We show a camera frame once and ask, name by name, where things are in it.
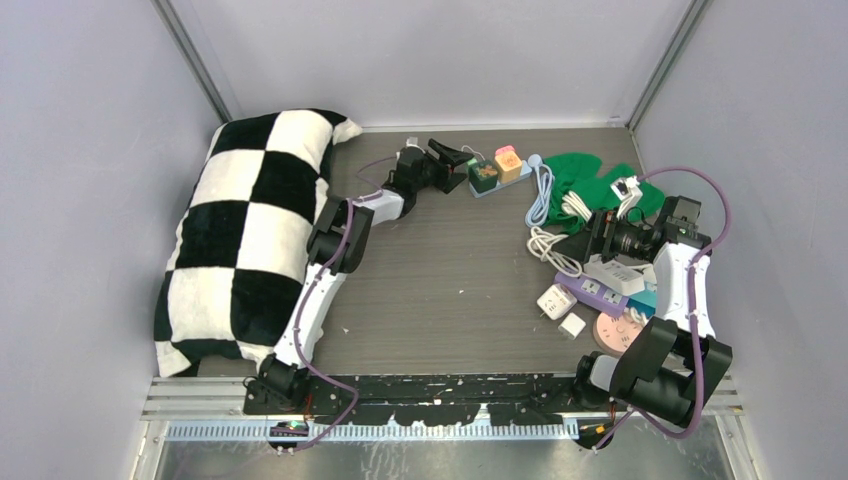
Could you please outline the white power strip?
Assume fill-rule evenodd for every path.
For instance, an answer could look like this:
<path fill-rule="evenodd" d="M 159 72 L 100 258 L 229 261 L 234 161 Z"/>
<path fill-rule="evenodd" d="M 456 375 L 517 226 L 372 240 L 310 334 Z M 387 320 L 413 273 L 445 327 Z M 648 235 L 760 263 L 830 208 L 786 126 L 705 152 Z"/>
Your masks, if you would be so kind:
<path fill-rule="evenodd" d="M 632 296 L 645 290 L 643 274 L 616 260 L 589 261 L 583 265 L 583 271 L 588 277 L 623 296 Z"/>

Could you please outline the orange cube adapter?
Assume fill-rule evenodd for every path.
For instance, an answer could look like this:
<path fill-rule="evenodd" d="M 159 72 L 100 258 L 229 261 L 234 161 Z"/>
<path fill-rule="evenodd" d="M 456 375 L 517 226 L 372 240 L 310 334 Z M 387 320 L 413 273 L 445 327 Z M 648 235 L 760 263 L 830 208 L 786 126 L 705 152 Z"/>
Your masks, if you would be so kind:
<path fill-rule="evenodd" d="M 498 181 L 501 184 L 507 184 L 520 178 L 523 163 L 514 151 L 496 154 L 494 163 L 498 171 Z"/>

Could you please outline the white tiger cube socket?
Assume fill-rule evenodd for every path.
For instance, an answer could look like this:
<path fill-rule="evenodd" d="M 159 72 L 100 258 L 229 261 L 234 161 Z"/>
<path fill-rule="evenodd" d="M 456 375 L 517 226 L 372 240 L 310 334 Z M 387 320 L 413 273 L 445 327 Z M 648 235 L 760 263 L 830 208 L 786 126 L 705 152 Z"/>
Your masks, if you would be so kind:
<path fill-rule="evenodd" d="M 559 283 L 549 286 L 536 300 L 542 314 L 550 320 L 563 318 L 577 303 L 576 297 Z"/>

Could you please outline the light blue power strip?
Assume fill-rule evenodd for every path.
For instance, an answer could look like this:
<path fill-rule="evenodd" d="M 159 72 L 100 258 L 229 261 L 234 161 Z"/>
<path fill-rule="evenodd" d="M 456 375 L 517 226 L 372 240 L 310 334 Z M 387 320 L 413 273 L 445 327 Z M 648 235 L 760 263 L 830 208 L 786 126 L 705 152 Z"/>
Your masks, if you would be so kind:
<path fill-rule="evenodd" d="M 485 191 L 478 191 L 476 189 L 475 185 L 472 182 L 468 183 L 468 188 L 469 188 L 469 190 L 470 190 L 470 192 L 471 192 L 471 194 L 474 198 L 482 198 L 484 196 L 487 196 L 487 195 L 490 195 L 492 193 L 503 190 L 504 188 L 507 188 L 509 186 L 516 185 L 516 184 L 520 183 L 521 181 L 528 179 L 531 175 L 532 175 L 532 168 L 528 165 L 528 163 L 525 160 L 523 160 L 521 162 L 520 175 L 517 179 L 510 181 L 510 182 L 506 182 L 506 183 L 496 181 L 494 186 L 491 189 L 487 189 Z"/>

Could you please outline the white charger plug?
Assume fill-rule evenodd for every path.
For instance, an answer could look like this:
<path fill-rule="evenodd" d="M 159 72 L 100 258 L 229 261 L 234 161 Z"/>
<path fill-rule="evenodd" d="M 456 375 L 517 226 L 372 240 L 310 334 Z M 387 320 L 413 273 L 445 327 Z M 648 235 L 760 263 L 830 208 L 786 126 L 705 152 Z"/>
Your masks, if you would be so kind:
<path fill-rule="evenodd" d="M 586 322 L 575 313 L 568 313 L 557 326 L 558 331 L 567 338 L 574 340 L 586 328 Z"/>

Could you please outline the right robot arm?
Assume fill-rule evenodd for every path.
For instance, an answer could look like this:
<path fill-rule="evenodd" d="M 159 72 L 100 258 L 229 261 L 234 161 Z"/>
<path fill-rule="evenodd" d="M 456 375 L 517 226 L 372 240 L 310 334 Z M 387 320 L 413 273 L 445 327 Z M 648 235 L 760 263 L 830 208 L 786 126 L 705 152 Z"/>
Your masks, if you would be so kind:
<path fill-rule="evenodd" d="M 730 346 L 718 341 L 706 308 L 706 272 L 712 239 L 699 232 L 700 202 L 673 196 L 650 227 L 596 211 L 586 227 L 554 250 L 583 263 L 597 255 L 648 261 L 657 284 L 653 317 L 618 358 L 594 351 L 580 359 L 571 397 L 596 410 L 610 397 L 687 428 L 727 372 Z"/>

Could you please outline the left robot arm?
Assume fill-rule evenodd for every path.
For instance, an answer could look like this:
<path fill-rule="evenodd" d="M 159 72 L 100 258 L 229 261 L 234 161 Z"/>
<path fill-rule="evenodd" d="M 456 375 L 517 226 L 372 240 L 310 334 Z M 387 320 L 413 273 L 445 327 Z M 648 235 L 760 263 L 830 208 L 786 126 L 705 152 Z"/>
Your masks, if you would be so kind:
<path fill-rule="evenodd" d="M 406 216 L 422 190 L 451 193 L 468 178 L 464 166 L 474 158 L 434 139 L 422 147 L 409 138 L 374 192 L 328 198 L 307 241 L 300 297 L 272 353 L 259 364 L 257 375 L 246 380 L 247 400 L 269 403 L 284 414 L 305 405 L 310 377 L 319 374 L 312 359 L 323 324 L 341 286 L 361 264 L 371 228 Z"/>

